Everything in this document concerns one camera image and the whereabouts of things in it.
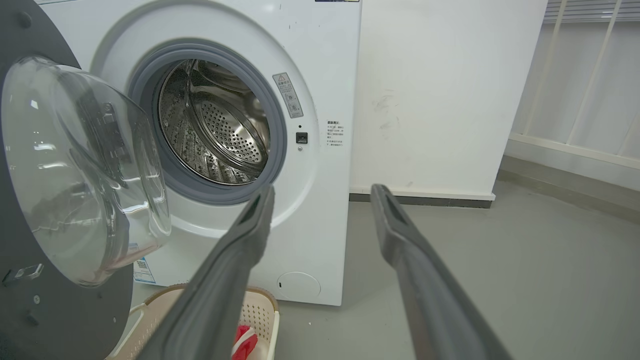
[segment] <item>warning label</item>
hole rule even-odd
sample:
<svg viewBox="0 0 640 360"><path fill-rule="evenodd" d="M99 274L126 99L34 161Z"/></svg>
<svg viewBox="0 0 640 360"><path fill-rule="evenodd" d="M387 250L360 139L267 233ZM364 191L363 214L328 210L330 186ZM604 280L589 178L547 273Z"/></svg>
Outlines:
<svg viewBox="0 0 640 360"><path fill-rule="evenodd" d="M135 281L147 282L149 284L155 284L156 280L151 275L151 270L147 265L147 260L142 258L133 263L133 279Z"/></svg>
<svg viewBox="0 0 640 360"><path fill-rule="evenodd" d="M273 80L276 82L276 85L278 85L278 89L280 89L282 98L287 104L287 110L289 110L290 118L293 119L303 116L304 114L302 114L300 101L298 100L298 96L296 95L296 90L293 88L293 84L291 84L289 75L287 75L286 72L283 72L282 74L275 74L273 76Z"/></svg>
<svg viewBox="0 0 640 360"><path fill-rule="evenodd" d="M329 147L343 146L344 126L339 121L326 122L326 144Z"/></svg>

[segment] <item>baseboard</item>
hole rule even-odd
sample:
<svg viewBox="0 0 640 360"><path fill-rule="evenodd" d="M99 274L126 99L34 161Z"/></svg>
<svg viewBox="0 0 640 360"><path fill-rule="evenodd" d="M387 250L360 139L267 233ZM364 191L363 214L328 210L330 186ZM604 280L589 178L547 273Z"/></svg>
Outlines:
<svg viewBox="0 0 640 360"><path fill-rule="evenodd" d="M418 196L396 196L396 199L400 204L404 205L447 206L451 208L488 209L493 203L491 200L443 199L441 197ZM371 195L368 193L350 193L349 201L371 202Z"/></svg>
<svg viewBox="0 0 640 360"><path fill-rule="evenodd" d="M430 199L449 199L449 200L485 200L494 201L495 195L493 193L435 193L425 192L419 189L413 188L399 188L395 186L389 186L389 190L396 197L425 197ZM351 186L349 193L352 194L370 194L370 186Z"/></svg>
<svg viewBox="0 0 640 360"><path fill-rule="evenodd" d="M511 156L503 157L497 180L640 224L639 191Z"/></svg>

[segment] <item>plastic basket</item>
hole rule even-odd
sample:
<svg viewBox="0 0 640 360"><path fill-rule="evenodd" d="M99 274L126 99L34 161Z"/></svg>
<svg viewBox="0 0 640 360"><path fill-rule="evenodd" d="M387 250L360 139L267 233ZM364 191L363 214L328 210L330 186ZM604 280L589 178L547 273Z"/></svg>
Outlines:
<svg viewBox="0 0 640 360"><path fill-rule="evenodd" d="M140 317L123 340L122 344L107 360L135 360L156 327L180 297L185 284L169 286L129 311L129 317L140 312ZM278 302L268 291L248 288L238 325L249 325L258 335L258 343L249 355L249 360L273 360L278 339L280 313Z"/></svg>

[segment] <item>gray floor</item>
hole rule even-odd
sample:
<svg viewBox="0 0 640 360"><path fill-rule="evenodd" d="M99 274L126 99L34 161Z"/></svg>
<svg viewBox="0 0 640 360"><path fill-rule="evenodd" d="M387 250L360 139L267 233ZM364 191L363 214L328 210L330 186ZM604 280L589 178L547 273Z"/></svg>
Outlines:
<svg viewBox="0 0 640 360"><path fill-rule="evenodd" d="M492 209L405 206L516 360L637 359L640 225L498 182ZM136 285L133 304L156 291ZM276 359L411 359L371 206L352 202L342 307L281 302Z"/></svg>

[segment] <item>white washing machine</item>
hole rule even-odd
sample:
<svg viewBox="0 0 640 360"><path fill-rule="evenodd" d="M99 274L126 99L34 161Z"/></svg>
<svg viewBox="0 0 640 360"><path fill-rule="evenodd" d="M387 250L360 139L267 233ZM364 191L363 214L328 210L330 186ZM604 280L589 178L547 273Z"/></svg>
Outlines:
<svg viewBox="0 0 640 360"><path fill-rule="evenodd" d="M272 230L250 285L339 306L358 1L40 1L81 68L148 115L171 240L139 282L187 282L256 189Z"/></svg>

